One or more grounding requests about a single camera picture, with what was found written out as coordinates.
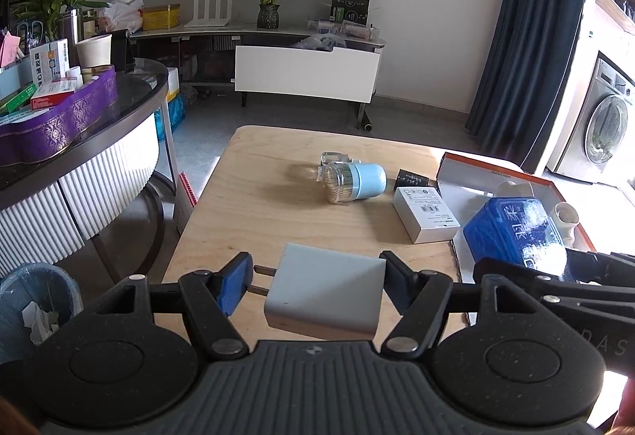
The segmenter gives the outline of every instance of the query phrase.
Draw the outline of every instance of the washing machine door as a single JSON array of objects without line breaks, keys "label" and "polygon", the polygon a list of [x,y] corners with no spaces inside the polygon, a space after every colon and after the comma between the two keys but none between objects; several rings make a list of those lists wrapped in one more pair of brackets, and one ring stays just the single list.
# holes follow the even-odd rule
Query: washing machine door
[{"label": "washing machine door", "polygon": [[626,102],[616,94],[593,111],[584,137],[584,152],[593,164],[604,166],[619,148],[629,122]]}]

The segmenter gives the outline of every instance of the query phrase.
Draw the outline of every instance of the dark blue curtain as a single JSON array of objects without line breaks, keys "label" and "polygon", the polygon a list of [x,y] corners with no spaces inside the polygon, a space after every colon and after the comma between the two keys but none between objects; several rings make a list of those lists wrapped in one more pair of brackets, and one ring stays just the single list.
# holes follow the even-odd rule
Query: dark blue curtain
[{"label": "dark blue curtain", "polygon": [[485,154],[532,171],[553,127],[584,0],[503,0],[466,127]]}]

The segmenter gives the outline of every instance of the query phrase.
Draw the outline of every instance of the white medicine box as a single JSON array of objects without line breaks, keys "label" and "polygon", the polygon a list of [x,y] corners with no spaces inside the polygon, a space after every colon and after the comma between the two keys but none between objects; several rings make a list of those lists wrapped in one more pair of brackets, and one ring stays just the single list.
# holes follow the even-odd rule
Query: white medicine box
[{"label": "white medicine box", "polygon": [[448,241],[461,227],[435,188],[397,188],[393,206],[412,243]]}]

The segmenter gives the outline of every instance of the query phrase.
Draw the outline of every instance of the purple tray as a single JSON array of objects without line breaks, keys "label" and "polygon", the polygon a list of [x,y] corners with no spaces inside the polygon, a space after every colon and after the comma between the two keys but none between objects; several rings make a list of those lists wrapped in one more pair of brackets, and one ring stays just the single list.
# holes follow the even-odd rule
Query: purple tray
[{"label": "purple tray", "polygon": [[56,156],[116,100],[116,74],[110,66],[99,73],[99,79],[50,111],[23,122],[0,125],[0,166],[41,162]]}]

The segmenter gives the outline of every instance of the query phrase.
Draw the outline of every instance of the baseboard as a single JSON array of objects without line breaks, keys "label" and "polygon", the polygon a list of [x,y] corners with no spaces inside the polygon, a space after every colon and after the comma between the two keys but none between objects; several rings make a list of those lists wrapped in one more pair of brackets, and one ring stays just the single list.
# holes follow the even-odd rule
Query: baseboard
[{"label": "baseboard", "polygon": [[455,111],[452,109],[446,109],[444,107],[437,107],[435,105],[428,105],[426,103],[418,103],[410,100],[404,100],[403,98],[395,98],[393,96],[373,95],[370,101],[371,105],[383,107],[387,109],[394,109],[398,111],[414,112],[419,114],[425,114],[429,116],[436,116],[440,118],[446,118],[448,120],[465,123],[468,121],[468,113],[461,111]]}]

